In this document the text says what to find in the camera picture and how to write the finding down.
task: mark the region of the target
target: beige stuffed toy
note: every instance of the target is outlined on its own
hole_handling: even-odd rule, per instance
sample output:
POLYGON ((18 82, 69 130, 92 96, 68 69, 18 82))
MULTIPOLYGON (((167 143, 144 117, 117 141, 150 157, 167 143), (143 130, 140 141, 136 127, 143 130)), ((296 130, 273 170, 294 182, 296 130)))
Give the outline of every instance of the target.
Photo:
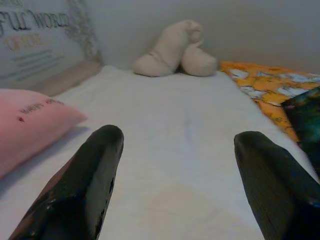
POLYGON ((193 20, 183 20, 167 27, 154 49, 140 57, 133 72, 148 77, 174 74, 181 63, 187 74, 205 77, 217 70, 217 60, 199 48, 203 27, 193 20))

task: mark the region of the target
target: pink pillow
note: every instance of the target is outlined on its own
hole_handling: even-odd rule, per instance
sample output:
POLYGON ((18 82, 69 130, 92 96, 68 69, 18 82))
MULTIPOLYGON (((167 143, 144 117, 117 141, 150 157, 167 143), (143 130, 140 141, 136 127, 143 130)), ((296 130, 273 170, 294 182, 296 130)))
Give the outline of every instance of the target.
POLYGON ((0 179, 86 119, 40 93, 0 89, 0 179))

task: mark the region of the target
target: white wall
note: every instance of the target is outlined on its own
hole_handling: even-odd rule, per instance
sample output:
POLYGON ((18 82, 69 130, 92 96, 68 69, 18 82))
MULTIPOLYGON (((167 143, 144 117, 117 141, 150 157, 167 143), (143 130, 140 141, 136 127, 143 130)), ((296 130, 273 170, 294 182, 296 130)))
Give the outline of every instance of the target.
POLYGON ((320 73, 319 0, 86 0, 104 60, 120 68, 167 25, 193 19, 221 60, 320 73))

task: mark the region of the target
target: white mattress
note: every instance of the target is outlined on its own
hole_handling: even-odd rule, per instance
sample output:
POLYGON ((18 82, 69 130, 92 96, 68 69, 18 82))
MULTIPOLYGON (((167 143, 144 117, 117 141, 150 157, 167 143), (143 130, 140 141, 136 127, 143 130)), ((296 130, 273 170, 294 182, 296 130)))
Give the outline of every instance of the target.
POLYGON ((235 160, 243 131, 264 133, 316 179, 303 152, 224 73, 147 78, 107 66, 58 98, 89 120, 0 181, 0 239, 107 124, 122 129, 125 147, 100 240, 262 240, 235 160))

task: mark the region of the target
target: orange blanket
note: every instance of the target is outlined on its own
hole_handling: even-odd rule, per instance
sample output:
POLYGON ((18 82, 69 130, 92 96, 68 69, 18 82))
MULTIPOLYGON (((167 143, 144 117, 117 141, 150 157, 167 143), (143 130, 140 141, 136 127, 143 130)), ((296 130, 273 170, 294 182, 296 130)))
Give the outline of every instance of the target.
POLYGON ((320 75, 282 67, 224 61, 221 71, 258 104, 262 112, 295 142, 299 142, 281 103, 320 86, 320 75))

